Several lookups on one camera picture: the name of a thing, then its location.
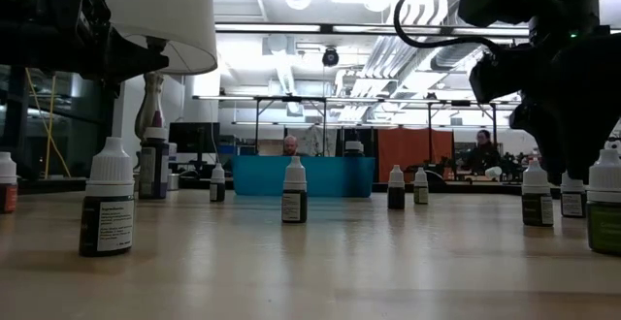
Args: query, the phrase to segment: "teal table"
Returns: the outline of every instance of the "teal table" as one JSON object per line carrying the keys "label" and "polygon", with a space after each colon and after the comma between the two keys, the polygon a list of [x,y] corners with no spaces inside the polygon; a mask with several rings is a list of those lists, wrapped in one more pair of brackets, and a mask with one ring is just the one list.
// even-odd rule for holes
{"label": "teal table", "polygon": [[[279,196],[288,156],[236,156],[233,181],[237,195]],[[373,187],[375,158],[302,157],[309,196],[368,198]]]}

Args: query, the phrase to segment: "white lampshade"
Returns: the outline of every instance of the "white lampshade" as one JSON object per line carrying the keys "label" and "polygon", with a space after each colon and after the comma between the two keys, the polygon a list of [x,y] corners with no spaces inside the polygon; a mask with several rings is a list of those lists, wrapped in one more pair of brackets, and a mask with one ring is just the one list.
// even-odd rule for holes
{"label": "white lampshade", "polygon": [[217,68],[213,0],[106,0],[111,23],[127,40],[147,47],[146,36],[168,40],[164,74],[195,75]]}

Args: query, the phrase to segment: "small bottle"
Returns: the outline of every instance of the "small bottle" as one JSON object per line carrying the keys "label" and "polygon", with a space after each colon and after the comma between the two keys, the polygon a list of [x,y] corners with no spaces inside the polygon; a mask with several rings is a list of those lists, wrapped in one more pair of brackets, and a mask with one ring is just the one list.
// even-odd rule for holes
{"label": "small bottle", "polygon": [[586,196],[589,247],[621,254],[621,160],[616,149],[600,150],[600,159],[589,170]]}
{"label": "small bottle", "polygon": [[547,172],[539,165],[539,160],[531,162],[522,175],[522,221],[534,227],[552,227],[554,208],[552,193],[547,182]]}
{"label": "small bottle", "polygon": [[0,152],[0,213],[12,213],[17,204],[17,165],[11,153]]}
{"label": "small bottle", "polygon": [[359,141],[345,142],[344,157],[365,157],[365,147]]}
{"label": "small bottle", "polygon": [[212,179],[210,184],[210,201],[213,203],[221,203],[224,201],[226,186],[224,180],[224,170],[222,164],[216,163],[212,170]]}
{"label": "small bottle", "polygon": [[140,152],[140,199],[166,199],[168,191],[168,132],[162,127],[148,127]]}
{"label": "small bottle", "polygon": [[388,181],[388,208],[406,208],[406,183],[404,182],[404,173],[399,168],[399,165],[395,165],[390,172],[390,180]]}
{"label": "small bottle", "polygon": [[307,174],[299,156],[292,156],[284,173],[281,217],[283,223],[305,223],[307,203]]}
{"label": "small bottle", "polygon": [[417,205],[429,204],[429,182],[427,182],[427,173],[421,167],[414,175],[414,203]]}
{"label": "small bottle", "polygon": [[121,139],[106,138],[93,157],[82,204],[80,255],[101,257],[129,251],[134,231],[132,159]]}
{"label": "small bottle", "polygon": [[571,179],[565,172],[561,183],[561,214],[564,217],[584,218],[586,216],[586,190],[580,179]]}

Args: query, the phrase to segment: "black monitor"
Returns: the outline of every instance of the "black monitor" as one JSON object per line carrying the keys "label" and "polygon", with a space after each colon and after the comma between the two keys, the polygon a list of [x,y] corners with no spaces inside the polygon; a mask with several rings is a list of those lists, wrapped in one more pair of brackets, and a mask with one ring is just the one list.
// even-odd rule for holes
{"label": "black monitor", "polygon": [[219,135],[218,122],[171,122],[169,140],[177,144],[177,153],[215,153]]}

